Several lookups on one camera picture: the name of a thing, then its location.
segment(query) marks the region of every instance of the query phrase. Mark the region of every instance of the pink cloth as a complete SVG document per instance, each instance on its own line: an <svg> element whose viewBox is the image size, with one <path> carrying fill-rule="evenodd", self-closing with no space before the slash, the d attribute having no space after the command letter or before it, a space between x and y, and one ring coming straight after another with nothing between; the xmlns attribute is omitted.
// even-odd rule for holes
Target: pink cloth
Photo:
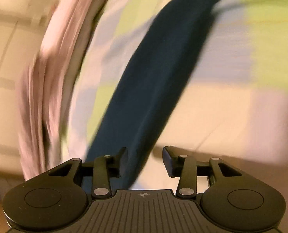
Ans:
<svg viewBox="0 0 288 233"><path fill-rule="evenodd" d="M94 9L96 15L105 2L61 0L34 63L22 74L17 88L19 150L26 180L61 162L60 114L64 77L88 10Z"/></svg>

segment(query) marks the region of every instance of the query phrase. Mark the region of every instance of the dark blue fabric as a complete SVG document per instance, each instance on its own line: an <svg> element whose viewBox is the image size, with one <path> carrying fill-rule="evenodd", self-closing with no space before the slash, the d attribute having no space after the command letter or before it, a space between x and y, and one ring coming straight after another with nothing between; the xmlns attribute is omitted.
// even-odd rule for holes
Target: dark blue fabric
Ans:
<svg viewBox="0 0 288 233"><path fill-rule="evenodd" d="M193 71L216 2L170 1L131 57L86 158L127 147L126 171L111 179L113 189L129 188L140 173Z"/></svg>

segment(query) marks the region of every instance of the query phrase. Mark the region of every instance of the lime green patch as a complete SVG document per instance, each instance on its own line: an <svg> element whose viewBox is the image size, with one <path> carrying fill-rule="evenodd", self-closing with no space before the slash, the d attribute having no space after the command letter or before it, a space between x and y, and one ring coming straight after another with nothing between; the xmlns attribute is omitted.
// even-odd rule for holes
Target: lime green patch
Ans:
<svg viewBox="0 0 288 233"><path fill-rule="evenodd" d="M124 8L115 36L132 31L154 15L159 0L130 0Z"/></svg>
<svg viewBox="0 0 288 233"><path fill-rule="evenodd" d="M288 91L288 0L242 0L257 86Z"/></svg>
<svg viewBox="0 0 288 233"><path fill-rule="evenodd" d="M95 136L105 110L111 100L117 83L99 86L95 95L95 103L92 114L87 123L87 141L90 142Z"/></svg>

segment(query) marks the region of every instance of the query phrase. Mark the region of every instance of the navy blue cloth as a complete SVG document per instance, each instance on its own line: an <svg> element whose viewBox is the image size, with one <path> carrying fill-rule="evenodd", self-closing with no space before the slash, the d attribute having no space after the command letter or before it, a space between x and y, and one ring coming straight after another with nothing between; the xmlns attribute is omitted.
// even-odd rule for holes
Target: navy blue cloth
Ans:
<svg viewBox="0 0 288 233"><path fill-rule="evenodd" d="M86 158L127 147L125 173L110 180L112 189L127 189L138 177L194 69L216 2L170 1L131 57Z"/></svg>

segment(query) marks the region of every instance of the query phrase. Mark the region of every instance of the silver screw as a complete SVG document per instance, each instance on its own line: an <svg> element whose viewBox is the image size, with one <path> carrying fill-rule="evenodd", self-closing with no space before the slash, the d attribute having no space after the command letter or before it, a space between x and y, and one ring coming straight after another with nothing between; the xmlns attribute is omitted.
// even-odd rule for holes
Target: silver screw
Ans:
<svg viewBox="0 0 288 233"><path fill-rule="evenodd" d="M185 188L181 188L179 190L179 193L181 195L192 195L194 193L194 191L191 188L185 187Z"/></svg>
<svg viewBox="0 0 288 233"><path fill-rule="evenodd" d="M93 192L96 195L106 195L109 193L109 190L104 187L99 187L99 188L96 188Z"/></svg>

